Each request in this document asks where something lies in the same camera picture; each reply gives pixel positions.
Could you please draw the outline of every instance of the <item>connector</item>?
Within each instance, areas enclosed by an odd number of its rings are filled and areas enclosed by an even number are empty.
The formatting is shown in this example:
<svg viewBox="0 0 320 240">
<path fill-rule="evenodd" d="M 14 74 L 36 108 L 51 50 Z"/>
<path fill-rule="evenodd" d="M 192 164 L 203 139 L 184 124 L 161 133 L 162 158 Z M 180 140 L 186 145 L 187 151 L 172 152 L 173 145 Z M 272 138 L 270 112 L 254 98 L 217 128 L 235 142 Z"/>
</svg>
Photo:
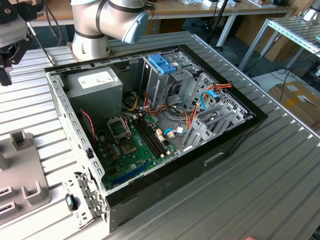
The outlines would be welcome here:
<svg viewBox="0 0 320 240">
<path fill-rule="evenodd" d="M 169 131 L 167 134 L 166 134 L 166 137 L 169 138 L 169 139 L 173 139 L 175 137 L 175 133 L 173 131 Z"/>
</svg>

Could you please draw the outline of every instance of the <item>label sticker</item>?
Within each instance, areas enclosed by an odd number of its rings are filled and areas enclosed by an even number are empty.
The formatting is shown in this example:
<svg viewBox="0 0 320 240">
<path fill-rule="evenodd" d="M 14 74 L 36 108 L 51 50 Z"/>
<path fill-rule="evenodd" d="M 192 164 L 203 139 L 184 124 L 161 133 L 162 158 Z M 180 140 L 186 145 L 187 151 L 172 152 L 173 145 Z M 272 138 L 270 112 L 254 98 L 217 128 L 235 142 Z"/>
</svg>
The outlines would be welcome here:
<svg viewBox="0 0 320 240">
<path fill-rule="evenodd" d="M 294 85 L 289 85 L 289 86 L 286 86 L 291 92 L 295 92 L 295 91 L 299 91 L 298 88 L 296 88 L 296 86 Z"/>
<path fill-rule="evenodd" d="M 300 96 L 297 96 L 302 102 L 305 102 L 305 98 L 307 98 L 305 95 L 300 95 Z"/>
<path fill-rule="evenodd" d="M 81 76 L 78 78 L 78 81 L 83 89 L 92 88 L 102 84 L 107 84 L 115 81 L 109 72 L 102 71 L 87 76 Z"/>
</svg>

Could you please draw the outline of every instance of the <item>aluminum workbench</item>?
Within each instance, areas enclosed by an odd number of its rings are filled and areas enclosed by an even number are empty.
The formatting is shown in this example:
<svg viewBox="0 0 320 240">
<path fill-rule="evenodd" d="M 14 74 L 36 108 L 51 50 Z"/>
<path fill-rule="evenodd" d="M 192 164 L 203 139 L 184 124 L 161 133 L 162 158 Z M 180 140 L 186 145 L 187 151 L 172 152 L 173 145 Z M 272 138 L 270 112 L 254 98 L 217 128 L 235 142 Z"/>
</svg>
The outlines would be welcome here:
<svg viewBox="0 0 320 240">
<path fill-rule="evenodd" d="M 287 69 L 290 68 L 291 65 L 297 60 L 303 50 L 307 50 L 317 57 L 320 57 L 320 43 L 316 41 L 316 37 L 320 36 L 320 21 L 318 21 L 316 24 L 312 24 L 311 22 L 304 20 L 302 17 L 296 16 L 271 18 L 265 20 L 259 33 L 256 35 L 253 43 L 251 44 L 239 66 L 240 70 L 245 69 L 248 61 L 250 60 L 269 27 L 274 29 L 275 32 L 262 50 L 261 56 L 264 56 L 272 47 L 278 35 L 283 35 L 301 46 L 300 50 L 286 66 Z"/>
<path fill-rule="evenodd" d="M 196 35 L 143 37 L 135 45 L 110 42 L 115 53 L 186 44 L 250 100 L 268 119 L 230 158 L 132 219 L 106 239 L 307 240 L 320 224 L 320 138 Z M 73 62 L 67 47 L 49 50 L 59 64 Z M 34 135 L 52 201 L 0 226 L 1 240 L 103 239 L 98 220 L 82 231 L 69 212 L 61 181 L 77 159 L 58 121 L 41 50 L 28 51 L 0 87 L 0 139 L 13 130 Z"/>
</svg>

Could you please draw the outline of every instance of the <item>blue plastic clip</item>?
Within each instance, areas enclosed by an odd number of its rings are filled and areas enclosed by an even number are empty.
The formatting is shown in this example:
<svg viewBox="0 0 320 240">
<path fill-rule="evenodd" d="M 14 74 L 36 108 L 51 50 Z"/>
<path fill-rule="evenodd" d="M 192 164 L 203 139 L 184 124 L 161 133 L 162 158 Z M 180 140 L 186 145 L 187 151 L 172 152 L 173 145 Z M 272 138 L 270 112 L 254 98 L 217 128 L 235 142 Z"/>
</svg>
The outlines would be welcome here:
<svg viewBox="0 0 320 240">
<path fill-rule="evenodd" d="M 161 74 L 174 73 L 177 69 L 171 66 L 167 59 L 160 54 L 149 56 L 149 61 L 160 71 Z"/>
</svg>

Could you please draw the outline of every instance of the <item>motherboard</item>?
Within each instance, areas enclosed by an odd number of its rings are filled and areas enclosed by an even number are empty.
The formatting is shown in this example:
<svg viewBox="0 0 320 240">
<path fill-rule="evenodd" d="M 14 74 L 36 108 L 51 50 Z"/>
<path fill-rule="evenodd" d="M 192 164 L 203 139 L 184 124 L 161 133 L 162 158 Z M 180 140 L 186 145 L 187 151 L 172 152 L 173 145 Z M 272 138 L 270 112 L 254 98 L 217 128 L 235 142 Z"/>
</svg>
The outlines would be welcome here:
<svg viewBox="0 0 320 240">
<path fill-rule="evenodd" d="M 96 133 L 95 152 L 106 172 L 102 178 L 106 189 L 113 189 L 178 154 L 159 134 L 150 115 L 116 119 L 109 120 Z"/>
</svg>

